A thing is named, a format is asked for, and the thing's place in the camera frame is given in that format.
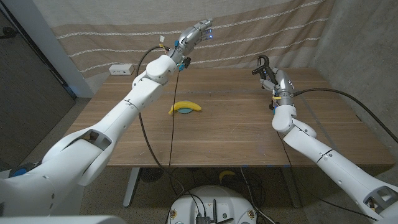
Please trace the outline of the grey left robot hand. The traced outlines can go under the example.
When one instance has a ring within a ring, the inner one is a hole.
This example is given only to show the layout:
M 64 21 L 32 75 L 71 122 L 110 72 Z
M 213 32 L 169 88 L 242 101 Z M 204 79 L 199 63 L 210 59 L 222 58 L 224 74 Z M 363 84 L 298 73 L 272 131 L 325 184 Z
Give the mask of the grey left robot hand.
M 185 29 L 175 41 L 175 47 L 167 55 L 176 63 L 181 64 L 196 45 L 213 38 L 211 31 L 213 19 L 205 19 Z

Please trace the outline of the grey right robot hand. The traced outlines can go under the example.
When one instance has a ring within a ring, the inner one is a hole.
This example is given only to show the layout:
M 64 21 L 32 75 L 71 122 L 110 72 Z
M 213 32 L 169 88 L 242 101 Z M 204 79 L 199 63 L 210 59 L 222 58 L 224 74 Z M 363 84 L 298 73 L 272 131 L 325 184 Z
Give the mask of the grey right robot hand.
M 266 79 L 260 79 L 261 85 L 269 91 L 272 91 L 275 97 L 278 97 L 276 100 L 279 106 L 281 105 L 290 105 L 293 106 L 294 102 L 292 99 L 292 94 L 294 93 L 294 86 L 292 84 L 291 79 L 289 78 L 288 74 L 279 69 L 273 68 L 272 71 L 274 72 L 276 84 L 272 83 Z

